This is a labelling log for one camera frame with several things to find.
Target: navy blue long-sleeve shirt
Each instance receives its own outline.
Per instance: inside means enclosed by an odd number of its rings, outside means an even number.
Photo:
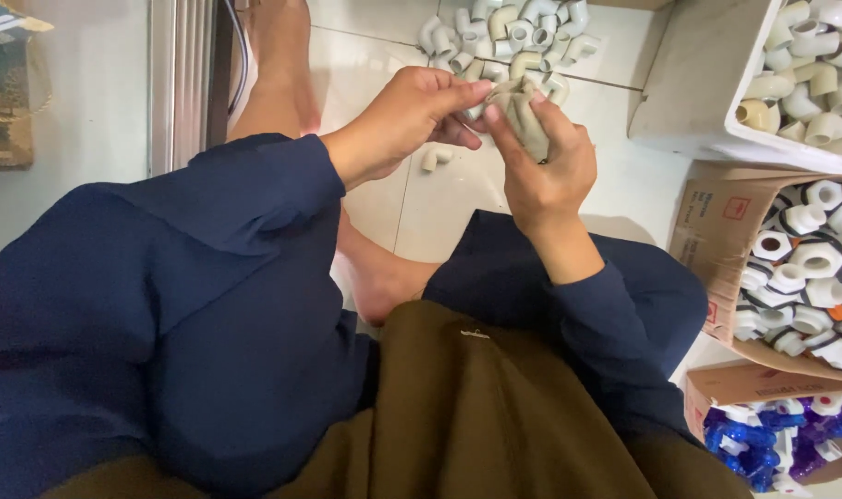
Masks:
[[[0,254],[0,498],[137,453],[201,487],[293,478],[374,362],[329,277],[344,194],[316,136],[265,134],[61,198]],[[553,295],[616,430],[682,432],[617,269]]]

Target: pile of pipe fittings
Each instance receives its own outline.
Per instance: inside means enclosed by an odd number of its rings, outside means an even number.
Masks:
[[[842,184],[776,196],[741,273],[733,334],[842,369]]]
[[[548,99],[562,106],[569,96],[569,82],[555,68],[597,51],[600,40],[584,34],[590,20],[587,0],[527,0],[522,9],[503,6],[502,0],[475,0],[470,10],[455,12],[455,28],[437,16],[427,19],[418,43],[436,67],[468,82],[486,79],[500,84],[520,78],[528,69],[539,69]],[[486,61],[504,56],[513,56],[506,71],[504,65]]]
[[[842,0],[779,10],[735,118],[809,146],[842,139]]]
[[[705,447],[758,493],[812,495],[799,481],[842,457],[842,393],[711,408]]]

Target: white foam container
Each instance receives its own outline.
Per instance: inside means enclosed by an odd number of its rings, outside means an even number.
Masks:
[[[628,136],[694,159],[842,173],[842,139],[812,147],[735,120],[784,0],[682,0],[661,41]]]

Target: person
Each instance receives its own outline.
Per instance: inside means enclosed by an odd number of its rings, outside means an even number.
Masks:
[[[539,95],[538,165],[487,108],[467,124],[504,156],[513,218],[474,213],[441,265],[399,258],[340,199],[427,140],[479,148],[456,116],[490,83],[407,67],[317,137],[305,3],[251,12],[259,80],[231,141],[77,187],[0,253],[0,499],[748,496],[666,379],[702,286],[587,233],[584,127]]]

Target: cable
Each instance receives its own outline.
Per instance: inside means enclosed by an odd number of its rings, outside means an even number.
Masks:
[[[237,39],[239,40],[239,55],[242,60],[242,67],[239,71],[237,92],[233,95],[233,100],[230,101],[230,105],[227,107],[227,116],[232,116],[233,112],[237,109],[239,98],[243,96],[245,82],[249,77],[249,47],[248,42],[245,40],[243,23],[239,20],[239,16],[237,16],[237,11],[233,8],[233,4],[230,3],[230,0],[221,1],[227,6],[227,12],[230,14],[230,20],[233,21],[233,31],[236,33]]]

